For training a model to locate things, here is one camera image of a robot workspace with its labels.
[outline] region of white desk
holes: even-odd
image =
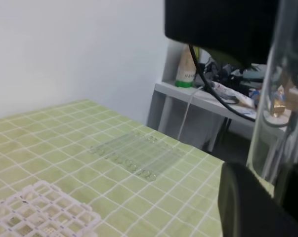
[[[189,102],[190,96],[195,90],[196,90],[195,88],[176,87],[172,82],[159,82],[155,84],[155,91],[158,91],[166,95],[158,131],[165,133],[166,125],[169,121],[170,112],[173,104],[173,98],[179,99],[181,101]],[[218,102],[212,95],[204,91],[198,91],[194,95],[191,104],[220,115],[217,118],[217,121],[216,121],[217,124],[221,124],[223,122],[224,117],[241,122],[251,127],[253,127],[255,124],[252,121],[246,120],[230,112],[222,104],[220,104],[220,102]],[[231,105],[231,107],[238,111],[245,110],[245,108],[237,105]],[[247,115],[247,116],[255,119],[256,114]],[[210,144],[208,146],[209,151],[213,150],[214,142],[216,140],[219,130],[220,130],[220,125],[215,126],[212,130],[213,134],[211,136]]]

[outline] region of glass tube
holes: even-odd
[[[298,0],[281,0],[247,166],[274,184],[298,162]]]

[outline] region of table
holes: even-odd
[[[185,156],[153,182],[88,152],[132,130]],[[0,119],[0,200],[45,180],[101,215],[99,237],[218,237],[222,161],[89,100]]]
[[[179,99],[181,101],[189,102],[190,96],[196,91],[196,88],[181,88],[176,87],[173,82],[159,82],[155,84],[155,91],[158,91],[166,95],[165,103],[163,106],[163,111],[161,115],[161,120],[158,130],[165,133],[167,123],[169,121],[170,112],[173,104],[173,98]],[[217,134],[220,130],[220,125],[223,123],[224,118],[232,119],[234,121],[243,123],[247,126],[254,127],[254,122],[244,119],[229,110],[227,110],[220,102],[218,102],[212,95],[204,91],[198,91],[193,97],[191,104],[198,106],[207,111],[213,112],[219,116],[212,118],[212,129],[211,138],[208,145],[208,151],[212,151],[214,143],[216,141]],[[232,108],[241,111],[246,111],[244,107],[238,105],[231,105]],[[256,117],[255,114],[247,115],[251,118]]]

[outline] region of black cable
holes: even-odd
[[[194,48],[193,46],[189,45],[189,50],[190,50],[190,53],[192,54],[192,58],[193,58],[193,61],[194,61],[194,64],[195,64],[195,67],[197,69],[197,73],[199,74],[200,78],[203,80],[207,90],[209,91],[209,93],[214,97],[216,98],[227,110],[231,111],[232,113],[244,118],[244,119],[247,119],[247,120],[250,120],[252,122],[255,122],[255,119],[254,118],[251,118],[251,117],[248,117],[248,116],[245,116],[243,115],[242,113],[239,113],[238,111],[236,111],[235,109],[231,108],[226,102],[224,102],[219,96],[218,94],[213,90],[213,88],[209,85],[208,81],[206,80],[206,78],[204,77],[204,74],[202,72],[202,70],[200,69],[199,65],[198,65],[198,61],[197,61],[197,58],[196,58],[196,54],[195,54],[195,51],[194,51]]]

